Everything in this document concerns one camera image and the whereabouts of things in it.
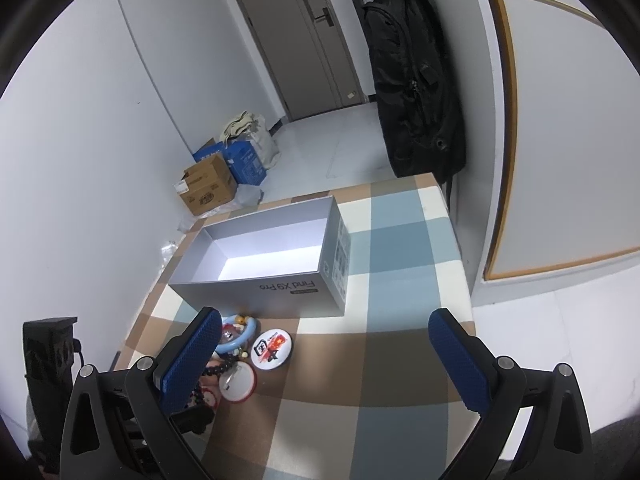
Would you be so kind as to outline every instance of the door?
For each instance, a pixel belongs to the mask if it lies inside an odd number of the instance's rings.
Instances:
[[[328,0],[238,0],[290,120],[364,102]]]

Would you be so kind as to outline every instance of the light blue bracelet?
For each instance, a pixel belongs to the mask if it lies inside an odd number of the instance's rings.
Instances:
[[[233,325],[237,316],[238,314],[234,314],[233,316],[225,317],[225,319],[222,320],[222,326],[225,326],[226,324]],[[236,339],[233,339],[233,341],[216,346],[216,353],[218,355],[227,354],[236,348],[240,348],[254,335],[255,328],[257,326],[255,319],[253,317],[245,317],[244,320],[246,321],[246,328],[244,329],[244,332],[242,332]]]

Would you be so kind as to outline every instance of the door frame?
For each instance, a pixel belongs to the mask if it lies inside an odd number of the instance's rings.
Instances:
[[[282,107],[285,110],[285,113],[287,115],[287,119],[291,122],[292,120],[294,120],[292,118],[291,115],[291,111],[289,110],[289,105],[287,105],[287,102],[284,99],[284,95],[282,94],[282,90],[280,89],[280,85],[278,84],[277,79],[274,76],[274,72],[273,69],[269,63],[269,59],[267,58],[264,50],[262,49],[262,44],[260,43],[260,39],[258,38],[258,35],[254,29],[254,24],[252,23],[251,19],[249,18],[249,15],[247,13],[246,7],[244,6],[244,3],[242,2],[242,0],[236,0],[236,2],[238,3],[238,7],[240,9],[240,11],[242,12],[242,16],[244,17],[244,21],[247,25],[247,27],[249,28],[249,31],[251,32],[251,37],[252,40],[254,40],[254,44],[256,46],[256,48],[258,49],[258,52],[260,53],[260,57],[262,58],[262,61],[267,69],[267,72],[269,73],[269,77],[271,78],[271,83],[273,84],[274,88],[276,89],[276,92],[278,94],[278,97],[280,99],[280,101],[282,102]],[[349,105],[349,106],[340,106],[338,108],[336,108],[337,110],[341,110],[342,108],[350,108],[351,106],[357,106],[358,104],[366,104],[369,100],[368,97],[366,95],[364,95],[364,92],[362,91],[362,86],[360,85],[360,79],[358,78],[358,73],[356,72],[355,69],[355,65],[353,64],[353,58],[351,57],[351,52],[349,50],[349,47],[347,45],[346,40],[344,39],[344,33],[342,32],[342,25],[340,24],[338,17],[335,13],[335,9],[334,9],[334,4],[332,3],[331,0],[326,0],[327,2],[327,6],[329,8],[329,12],[331,13],[332,18],[334,19],[334,23],[335,23],[335,27],[338,31],[338,37],[340,38],[340,42],[342,43],[342,47],[347,55],[347,61],[349,63],[349,67],[351,69],[351,74],[353,75],[353,78],[356,82],[356,91],[358,92],[358,96],[360,97],[360,103],[357,104],[353,104],[353,105]],[[301,7],[303,7],[304,9],[306,9],[308,7],[308,5],[306,4],[306,1],[302,1],[300,2]],[[319,37],[315,37],[314,38],[314,42],[320,42]]]

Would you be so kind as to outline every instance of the white tile floor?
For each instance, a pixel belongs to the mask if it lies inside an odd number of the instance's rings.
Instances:
[[[494,355],[527,368],[569,363],[591,431],[639,412],[640,266],[581,285],[474,309],[478,337]],[[520,410],[503,457],[512,458],[530,410]]]
[[[264,202],[393,178],[375,103],[285,124],[282,153],[261,187]]]

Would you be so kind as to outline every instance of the checkered tablecloth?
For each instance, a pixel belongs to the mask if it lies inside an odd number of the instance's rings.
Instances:
[[[224,480],[436,479],[476,418],[429,343],[446,306],[473,333],[465,273],[440,188],[430,174],[261,204],[200,220],[152,289],[118,367],[155,356],[196,312],[166,283],[204,226],[332,194],[351,234],[343,317],[264,319],[292,335],[289,361],[258,371],[255,393],[222,403],[187,440]]]

